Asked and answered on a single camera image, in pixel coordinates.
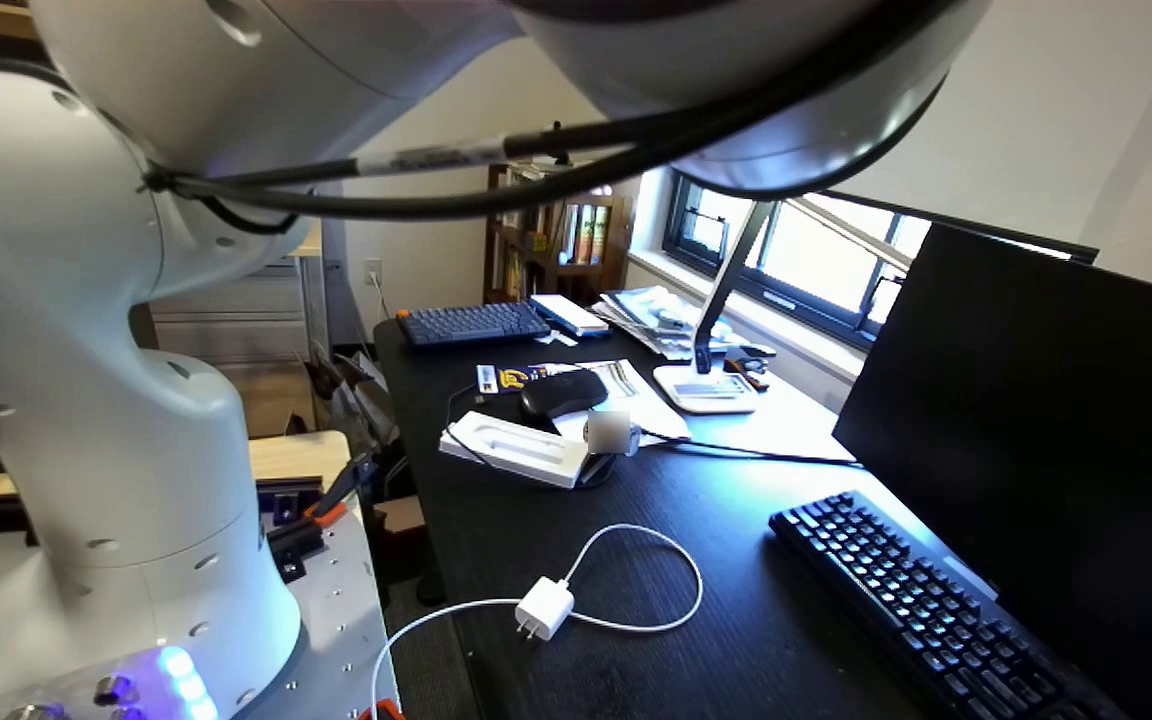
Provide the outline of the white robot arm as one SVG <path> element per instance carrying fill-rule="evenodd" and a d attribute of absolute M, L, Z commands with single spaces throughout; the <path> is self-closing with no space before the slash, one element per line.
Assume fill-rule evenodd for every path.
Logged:
<path fill-rule="evenodd" d="M 0 466 L 37 531 L 0 576 L 0 717 L 120 672 L 151 708 L 244 711 L 301 606 L 257 517 L 236 390 L 137 342 L 137 307 L 236 280 L 378 133 L 527 36 L 590 98 L 534 135 L 544 200 L 661 166 L 743 195 L 863 171 L 931 104 L 989 0 L 32 0 L 0 68 Z"/>

